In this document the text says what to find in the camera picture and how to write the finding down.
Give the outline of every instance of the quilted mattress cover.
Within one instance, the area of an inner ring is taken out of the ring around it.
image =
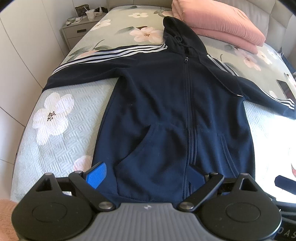
[[[122,6],[112,9],[71,50],[63,63],[98,50],[163,41],[163,18],[170,9]],[[225,42],[200,37],[208,53],[227,63],[239,76],[265,92],[286,99],[277,79],[296,96],[296,82],[280,56],[267,44],[253,55]],[[20,201],[45,173],[67,176],[87,170],[100,123],[117,78],[46,90],[40,96],[25,129],[16,158],[11,199]],[[255,148],[256,181],[278,201],[296,203],[296,196],[274,185],[278,175],[296,180],[296,120],[268,108],[245,102]]]

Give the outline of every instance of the black phone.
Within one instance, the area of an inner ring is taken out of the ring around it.
[[[294,103],[296,103],[296,98],[293,95],[290,87],[288,86],[288,84],[282,80],[276,80],[279,84],[279,86],[281,87],[283,93],[285,94],[287,99],[291,99],[292,101],[294,101]]]

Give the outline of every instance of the hood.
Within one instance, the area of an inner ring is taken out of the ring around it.
[[[163,38],[170,50],[178,53],[189,53],[190,55],[199,53],[207,55],[207,50],[203,42],[184,22],[177,18],[165,17],[163,19],[163,25],[165,27]]]

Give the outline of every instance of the nightstand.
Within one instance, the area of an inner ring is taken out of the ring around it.
[[[88,31],[90,31],[90,29],[95,26],[95,24],[100,21],[105,15],[106,13],[103,13],[100,16],[96,16],[92,21],[89,21],[88,18],[84,18],[78,23],[71,23],[68,26],[65,24],[62,27],[62,32],[68,48],[71,50],[79,42],[79,40],[82,39],[82,37]]]

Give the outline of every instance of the hoodie pocket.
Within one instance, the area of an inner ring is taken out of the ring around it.
[[[225,177],[237,177],[238,171],[229,153],[223,134],[198,129],[196,166],[206,173],[218,172]]]
[[[187,131],[153,124],[134,151],[115,166],[118,194],[145,202],[179,202],[186,160]]]

